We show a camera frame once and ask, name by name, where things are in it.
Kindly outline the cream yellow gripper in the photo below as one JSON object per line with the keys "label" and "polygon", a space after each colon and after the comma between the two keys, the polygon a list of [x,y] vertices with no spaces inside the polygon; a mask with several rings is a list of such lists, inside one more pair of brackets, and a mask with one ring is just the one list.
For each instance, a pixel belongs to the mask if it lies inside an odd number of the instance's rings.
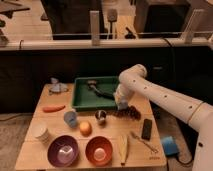
{"label": "cream yellow gripper", "polygon": [[116,104],[120,101],[127,101],[123,93],[123,86],[121,84],[118,85],[114,93],[114,99]]}

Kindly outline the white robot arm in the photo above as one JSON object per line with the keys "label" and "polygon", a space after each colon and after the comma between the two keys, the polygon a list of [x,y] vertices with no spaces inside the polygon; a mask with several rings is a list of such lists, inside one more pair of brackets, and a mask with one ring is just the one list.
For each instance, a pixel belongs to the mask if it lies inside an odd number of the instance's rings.
{"label": "white robot arm", "polygon": [[134,93],[160,106],[198,132],[192,171],[213,171],[213,105],[147,81],[146,68],[136,64],[122,71],[114,93],[119,110]]}

